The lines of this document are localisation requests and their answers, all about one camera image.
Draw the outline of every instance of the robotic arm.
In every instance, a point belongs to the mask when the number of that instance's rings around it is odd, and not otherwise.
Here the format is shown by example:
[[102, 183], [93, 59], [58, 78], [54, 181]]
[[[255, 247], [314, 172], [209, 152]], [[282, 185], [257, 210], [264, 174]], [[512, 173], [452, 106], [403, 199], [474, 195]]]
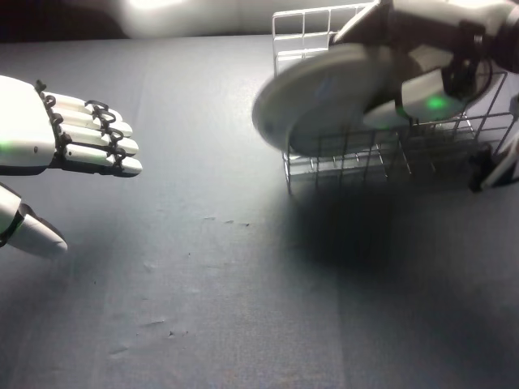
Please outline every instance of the robotic arm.
[[[36, 175], [47, 168], [134, 177], [142, 165], [131, 127], [99, 101], [47, 92], [0, 76], [0, 174]], [[63, 236], [0, 184], [0, 247], [51, 257], [66, 252]]]
[[[429, 45], [451, 52], [448, 66], [405, 81], [398, 96], [364, 115], [364, 124], [374, 129], [443, 120], [478, 98], [481, 61], [519, 73], [519, 6], [509, 0], [379, 0], [352, 18], [330, 45], [343, 43], [389, 45], [404, 52]], [[473, 160], [478, 164], [473, 190], [511, 182], [519, 156], [515, 140], [504, 149], [506, 155], [486, 151]]]

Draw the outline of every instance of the gray fabric surface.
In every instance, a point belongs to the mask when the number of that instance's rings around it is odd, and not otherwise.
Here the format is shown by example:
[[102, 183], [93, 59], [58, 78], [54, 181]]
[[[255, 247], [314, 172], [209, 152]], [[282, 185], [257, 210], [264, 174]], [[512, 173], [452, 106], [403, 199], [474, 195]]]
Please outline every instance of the gray fabric surface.
[[266, 36], [0, 55], [112, 105], [144, 165], [2, 179], [70, 253], [0, 251], [0, 387], [517, 387], [519, 186], [290, 198], [250, 119]]

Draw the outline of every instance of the green led indicator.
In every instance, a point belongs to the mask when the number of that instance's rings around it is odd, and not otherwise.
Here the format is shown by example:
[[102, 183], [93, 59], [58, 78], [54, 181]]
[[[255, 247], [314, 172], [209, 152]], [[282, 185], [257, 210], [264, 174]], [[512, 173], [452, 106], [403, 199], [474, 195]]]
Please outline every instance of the green led indicator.
[[432, 110], [443, 109], [448, 102], [443, 97], [433, 96], [427, 100], [427, 107]]

